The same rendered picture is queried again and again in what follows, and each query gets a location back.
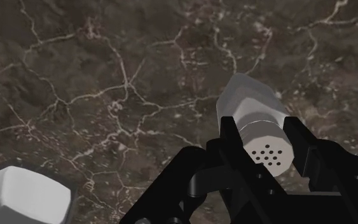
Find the grey salt shaker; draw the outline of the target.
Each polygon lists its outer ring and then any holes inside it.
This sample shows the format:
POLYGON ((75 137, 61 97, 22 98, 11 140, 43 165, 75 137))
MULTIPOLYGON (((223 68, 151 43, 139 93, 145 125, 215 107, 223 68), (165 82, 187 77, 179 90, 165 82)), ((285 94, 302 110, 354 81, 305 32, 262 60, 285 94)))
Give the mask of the grey salt shaker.
POLYGON ((243 149, 274 177, 290 168, 293 147, 283 126, 289 116, 275 92, 244 74, 234 74, 216 103, 217 118, 233 117, 243 149))

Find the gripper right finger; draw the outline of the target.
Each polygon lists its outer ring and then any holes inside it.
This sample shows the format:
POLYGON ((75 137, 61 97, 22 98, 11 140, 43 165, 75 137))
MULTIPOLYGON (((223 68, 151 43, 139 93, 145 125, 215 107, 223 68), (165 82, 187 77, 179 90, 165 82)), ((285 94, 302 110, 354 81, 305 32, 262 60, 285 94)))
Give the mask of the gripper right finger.
POLYGON ((293 147, 293 165, 309 179, 311 192, 339 192, 358 200, 358 156, 334 141, 315 137, 295 116, 285 117, 283 130, 293 147))

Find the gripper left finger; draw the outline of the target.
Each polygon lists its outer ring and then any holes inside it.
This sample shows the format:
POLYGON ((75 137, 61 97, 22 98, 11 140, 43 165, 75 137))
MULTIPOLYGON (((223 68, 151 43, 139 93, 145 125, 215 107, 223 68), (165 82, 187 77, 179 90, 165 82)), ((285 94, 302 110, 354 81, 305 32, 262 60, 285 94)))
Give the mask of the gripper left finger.
POLYGON ((119 224, 191 224, 211 192, 220 193, 230 224, 277 224, 276 203, 286 196, 266 167, 243 149, 230 116, 221 118, 220 136, 206 149, 182 148, 119 224))

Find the white faceted container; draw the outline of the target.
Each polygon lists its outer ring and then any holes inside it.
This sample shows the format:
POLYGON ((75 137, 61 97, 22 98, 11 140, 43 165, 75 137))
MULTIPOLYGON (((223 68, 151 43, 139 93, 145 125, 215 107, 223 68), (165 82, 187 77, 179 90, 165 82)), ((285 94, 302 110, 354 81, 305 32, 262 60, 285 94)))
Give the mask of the white faceted container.
POLYGON ((0 170, 0 224, 63 224, 71 199, 68 187, 40 173, 0 170))

